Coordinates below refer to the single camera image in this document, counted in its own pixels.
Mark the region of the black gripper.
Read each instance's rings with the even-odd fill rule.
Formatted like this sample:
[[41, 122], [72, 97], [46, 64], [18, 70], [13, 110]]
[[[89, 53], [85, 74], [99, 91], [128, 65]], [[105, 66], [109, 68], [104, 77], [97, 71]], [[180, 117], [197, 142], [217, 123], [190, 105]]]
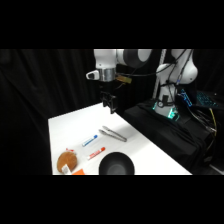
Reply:
[[103, 107], [109, 107], [110, 108], [110, 114], [114, 114], [117, 107], [117, 98], [110, 94], [109, 92], [104, 92], [102, 91], [100, 93], [100, 98], [101, 98], [101, 101], [102, 101], [102, 104], [103, 104]]

